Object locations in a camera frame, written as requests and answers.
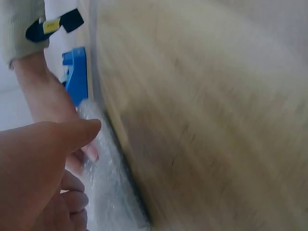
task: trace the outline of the fingernail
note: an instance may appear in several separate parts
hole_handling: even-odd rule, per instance
[[[99,159],[98,151],[92,144],[87,146],[87,156],[89,157],[90,161],[95,162]]]

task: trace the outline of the blue plastic part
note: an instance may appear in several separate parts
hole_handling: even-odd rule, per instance
[[[75,107],[88,98],[87,56],[84,47],[72,49],[62,54],[62,64],[67,67],[65,89]]]

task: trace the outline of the wrist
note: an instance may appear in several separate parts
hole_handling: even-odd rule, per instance
[[[44,52],[38,52],[24,58],[15,59],[12,62],[17,77],[27,76],[27,78],[45,77],[50,74],[47,67]]]

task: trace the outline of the sleeve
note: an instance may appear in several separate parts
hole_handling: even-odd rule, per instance
[[[0,51],[11,67],[14,59],[43,51],[49,40],[33,43],[27,29],[39,18],[45,20],[44,0],[0,0]]]

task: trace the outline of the finger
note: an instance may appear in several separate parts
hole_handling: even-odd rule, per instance
[[[90,143],[89,145],[83,147],[81,149],[87,156],[88,158],[92,161],[95,162],[98,160],[98,151],[97,148],[94,146],[93,143]]]
[[[71,221],[75,227],[74,231],[85,231],[88,223],[87,211],[83,209],[80,213],[71,215]]]
[[[72,173],[81,176],[83,171],[83,161],[76,157],[76,152],[68,155],[66,157],[66,168]]]
[[[101,129],[101,122],[98,119],[79,119],[74,122],[58,124],[59,140],[68,153],[88,145],[95,139]]]
[[[83,193],[85,191],[85,186],[80,179],[66,170],[61,180],[61,190],[72,190]]]
[[[68,192],[62,193],[61,196],[66,202],[69,213],[80,212],[82,209],[84,209],[87,206],[89,202],[87,195],[85,195],[82,192],[68,191]]]

